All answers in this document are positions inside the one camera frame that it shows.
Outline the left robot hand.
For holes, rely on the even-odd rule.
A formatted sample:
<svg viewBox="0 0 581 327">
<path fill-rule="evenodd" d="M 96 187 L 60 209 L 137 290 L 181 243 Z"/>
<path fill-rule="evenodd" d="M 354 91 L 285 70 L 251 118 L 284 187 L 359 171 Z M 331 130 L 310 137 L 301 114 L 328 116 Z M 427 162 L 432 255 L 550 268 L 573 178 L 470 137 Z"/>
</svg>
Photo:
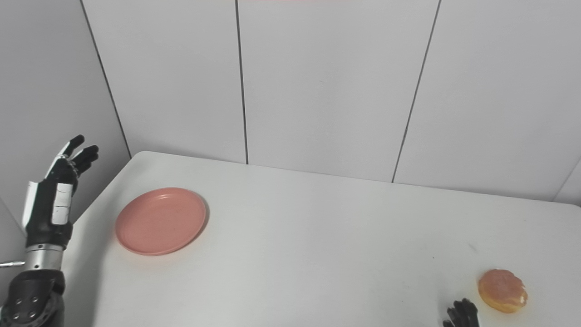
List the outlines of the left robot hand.
<svg viewBox="0 0 581 327">
<path fill-rule="evenodd" d="M 29 183 L 23 222 L 26 247 L 51 244 L 65 249 L 73 232 L 71 201 L 79 176 L 99 158 L 99 147 L 91 145 L 75 153 L 85 137 L 73 137 L 54 157 L 41 182 Z"/>
</svg>

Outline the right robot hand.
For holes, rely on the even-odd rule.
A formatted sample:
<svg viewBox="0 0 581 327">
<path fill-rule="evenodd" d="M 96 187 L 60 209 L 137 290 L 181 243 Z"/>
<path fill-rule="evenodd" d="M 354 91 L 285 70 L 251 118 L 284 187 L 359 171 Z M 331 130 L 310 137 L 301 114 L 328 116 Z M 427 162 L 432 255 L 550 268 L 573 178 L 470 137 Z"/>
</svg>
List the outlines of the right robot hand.
<svg viewBox="0 0 581 327">
<path fill-rule="evenodd" d="M 478 309 L 467 298 L 454 301 L 451 307 L 447 308 L 448 319 L 443 320 L 443 327 L 480 327 Z"/>
</svg>

